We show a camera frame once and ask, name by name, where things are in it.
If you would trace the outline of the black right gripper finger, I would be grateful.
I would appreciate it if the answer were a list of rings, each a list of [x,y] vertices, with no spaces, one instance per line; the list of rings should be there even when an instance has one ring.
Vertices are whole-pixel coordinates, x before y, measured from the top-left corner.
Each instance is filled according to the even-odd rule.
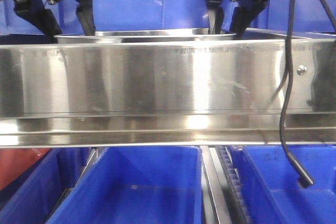
[[[209,34],[220,34],[224,21],[224,10],[222,8],[223,0],[205,0],[208,19],[209,19]]]
[[[266,8],[268,0],[236,0],[230,31],[241,38],[251,22]]]

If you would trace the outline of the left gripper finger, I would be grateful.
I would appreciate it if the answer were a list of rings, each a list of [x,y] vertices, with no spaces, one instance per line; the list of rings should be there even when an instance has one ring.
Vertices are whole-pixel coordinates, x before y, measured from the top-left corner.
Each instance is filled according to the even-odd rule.
[[[76,0],[76,15],[85,35],[95,35],[93,0]]]
[[[62,30],[50,9],[46,9],[42,0],[13,0],[15,14],[38,28],[52,42]]]

